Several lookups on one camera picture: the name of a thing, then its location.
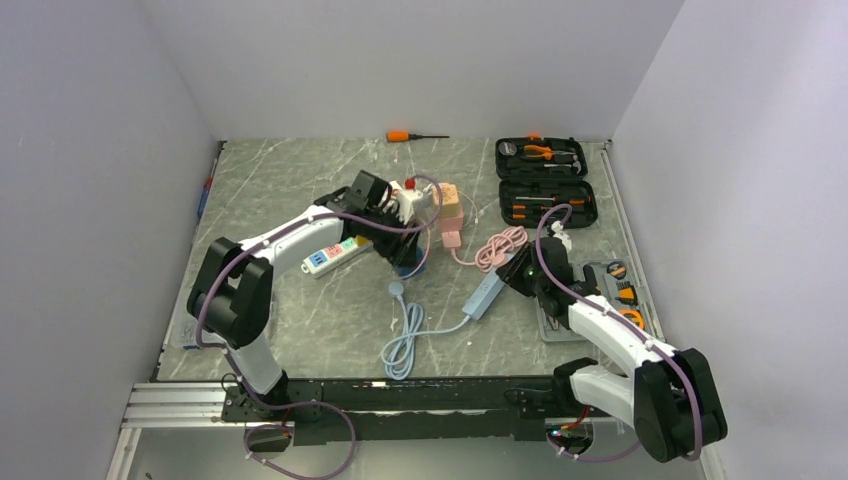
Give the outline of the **dark blue cube socket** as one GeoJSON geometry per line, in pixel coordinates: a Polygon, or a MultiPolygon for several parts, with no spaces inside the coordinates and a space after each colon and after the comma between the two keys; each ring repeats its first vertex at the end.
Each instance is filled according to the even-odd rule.
{"type": "Polygon", "coordinates": [[[411,279],[425,270],[427,256],[426,248],[416,247],[409,250],[401,263],[393,268],[393,272],[401,280],[411,279]]]}

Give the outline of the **light blue round plug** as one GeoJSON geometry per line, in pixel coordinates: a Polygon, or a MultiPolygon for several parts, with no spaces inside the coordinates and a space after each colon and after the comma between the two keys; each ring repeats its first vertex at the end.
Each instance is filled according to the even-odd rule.
{"type": "Polygon", "coordinates": [[[404,294],[404,291],[405,291],[405,286],[401,282],[394,281],[394,282],[391,282],[388,285],[389,295],[392,296],[393,298],[402,297],[403,294],[404,294]]]}

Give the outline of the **light blue power strip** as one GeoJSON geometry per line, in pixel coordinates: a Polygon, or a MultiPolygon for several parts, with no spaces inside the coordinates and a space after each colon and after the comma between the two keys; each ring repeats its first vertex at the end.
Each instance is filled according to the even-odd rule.
{"type": "Polygon", "coordinates": [[[471,322],[481,320],[486,312],[495,304],[497,298],[505,292],[516,295],[516,291],[508,285],[497,273],[498,267],[486,273],[462,306],[461,312],[471,322]]]}

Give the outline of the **white power strip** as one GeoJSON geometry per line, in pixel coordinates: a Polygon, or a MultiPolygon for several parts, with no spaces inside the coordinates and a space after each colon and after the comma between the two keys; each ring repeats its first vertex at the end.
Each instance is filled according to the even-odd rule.
{"type": "Polygon", "coordinates": [[[355,243],[354,237],[349,237],[331,247],[316,251],[303,260],[301,271],[304,274],[319,278],[351,261],[356,256],[367,253],[372,248],[372,242],[363,246],[355,243]]]}

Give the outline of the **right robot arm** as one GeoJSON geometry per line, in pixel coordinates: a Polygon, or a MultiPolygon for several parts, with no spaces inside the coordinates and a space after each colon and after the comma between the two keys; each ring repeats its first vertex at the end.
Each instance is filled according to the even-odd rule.
{"type": "Polygon", "coordinates": [[[532,298],[544,316],[582,338],[616,365],[582,357],[557,366],[542,394],[564,415],[597,409],[635,431],[654,460],[685,458],[724,439],[728,424],[708,359],[651,335],[621,297],[606,297],[600,277],[630,286],[620,260],[574,268],[565,246],[552,237],[524,245],[495,271],[518,293],[532,298]]]}

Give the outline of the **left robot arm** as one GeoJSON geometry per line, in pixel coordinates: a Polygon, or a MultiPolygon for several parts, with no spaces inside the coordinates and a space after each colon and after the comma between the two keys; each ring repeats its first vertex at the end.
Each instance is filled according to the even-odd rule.
{"type": "Polygon", "coordinates": [[[198,346],[223,350],[258,417],[279,417],[289,400],[289,378],[266,335],[275,280],[309,255],[356,237],[393,268],[416,268],[418,238],[438,216],[440,193],[438,182],[423,174],[395,186],[361,170],[351,185],[264,234],[209,245],[186,310],[196,321],[198,346]]]}

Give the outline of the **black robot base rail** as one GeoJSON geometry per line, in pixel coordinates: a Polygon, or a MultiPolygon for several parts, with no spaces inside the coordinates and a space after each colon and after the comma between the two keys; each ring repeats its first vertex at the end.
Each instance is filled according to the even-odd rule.
{"type": "Polygon", "coordinates": [[[291,406],[271,410],[244,387],[225,388],[226,424],[285,425],[297,446],[329,442],[507,437],[543,441],[604,412],[563,399],[551,376],[292,380],[291,406]]]}

